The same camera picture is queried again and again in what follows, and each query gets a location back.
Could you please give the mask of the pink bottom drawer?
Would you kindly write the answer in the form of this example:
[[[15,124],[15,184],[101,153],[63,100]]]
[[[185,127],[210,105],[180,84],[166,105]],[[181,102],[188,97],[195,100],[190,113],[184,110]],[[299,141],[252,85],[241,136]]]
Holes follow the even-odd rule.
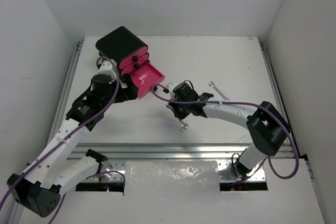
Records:
[[[146,96],[153,85],[160,84],[165,79],[165,75],[148,61],[140,69],[131,72],[130,75],[134,84],[138,87],[139,99]]]

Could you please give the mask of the pink drawer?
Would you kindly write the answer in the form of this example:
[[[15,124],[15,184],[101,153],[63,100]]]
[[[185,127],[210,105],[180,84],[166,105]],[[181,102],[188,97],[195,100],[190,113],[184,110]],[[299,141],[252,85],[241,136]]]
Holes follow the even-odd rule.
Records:
[[[121,74],[124,75],[125,73],[131,73],[135,70],[140,69],[140,67],[146,63],[149,59],[149,54],[146,53],[141,57],[132,57],[131,62],[128,66],[126,66],[125,68],[122,68]]]
[[[145,61],[147,61],[149,58],[148,55],[148,46],[143,46],[139,48],[137,51],[131,53],[129,56],[124,58],[120,63],[119,63],[119,68],[120,69],[125,69],[129,65],[134,65],[134,64],[143,64]]]
[[[134,84],[138,87],[139,99],[146,96],[153,85],[160,84],[165,79],[165,75],[148,61],[140,69],[131,72],[130,75]]]

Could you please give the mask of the silver wrench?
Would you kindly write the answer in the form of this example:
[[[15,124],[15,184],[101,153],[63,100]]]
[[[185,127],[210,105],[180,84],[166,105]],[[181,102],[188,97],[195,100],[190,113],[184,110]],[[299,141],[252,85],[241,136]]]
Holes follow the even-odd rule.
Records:
[[[181,127],[183,130],[187,130],[187,128],[189,127],[189,125],[184,122],[183,120],[179,120],[180,124],[181,124]]]
[[[215,85],[215,83],[214,82],[209,82],[209,84],[208,84],[211,88],[213,88],[225,101],[230,101],[230,99],[226,96],[226,95],[224,95],[222,92],[221,92],[221,90]]]

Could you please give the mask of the pink top drawer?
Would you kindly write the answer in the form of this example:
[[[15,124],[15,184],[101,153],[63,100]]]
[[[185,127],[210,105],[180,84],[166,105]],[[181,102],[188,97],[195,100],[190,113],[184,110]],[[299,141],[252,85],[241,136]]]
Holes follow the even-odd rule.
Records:
[[[145,61],[147,61],[149,58],[148,55],[148,46],[143,46],[139,48],[137,51],[131,53],[129,56],[124,58],[120,63],[119,63],[119,68],[120,69],[125,69],[129,65],[134,65],[134,64],[143,64]]]

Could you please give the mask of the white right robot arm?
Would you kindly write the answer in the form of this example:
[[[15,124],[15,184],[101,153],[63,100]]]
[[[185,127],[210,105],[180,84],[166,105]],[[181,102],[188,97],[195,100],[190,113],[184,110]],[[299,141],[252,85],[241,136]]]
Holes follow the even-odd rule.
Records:
[[[288,132],[290,126],[270,102],[262,102],[260,108],[249,108],[246,105],[229,105],[215,102],[211,93],[197,94],[186,82],[169,83],[164,92],[171,97],[167,107],[180,121],[189,115],[210,119],[220,119],[248,130],[252,143],[231,164],[232,176],[236,179],[246,178],[253,168],[263,159],[275,156],[287,138],[281,123]]]

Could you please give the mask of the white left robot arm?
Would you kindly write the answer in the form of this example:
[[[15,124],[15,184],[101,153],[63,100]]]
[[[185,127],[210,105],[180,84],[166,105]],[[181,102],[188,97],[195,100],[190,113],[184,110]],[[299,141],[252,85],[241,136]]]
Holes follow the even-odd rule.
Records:
[[[101,171],[106,156],[89,149],[66,169],[63,163],[78,143],[103,119],[112,103],[135,100],[138,88],[130,74],[114,80],[108,74],[91,78],[85,92],[74,100],[61,126],[41,154],[19,174],[7,180],[15,200],[42,218],[49,216],[69,190]]]

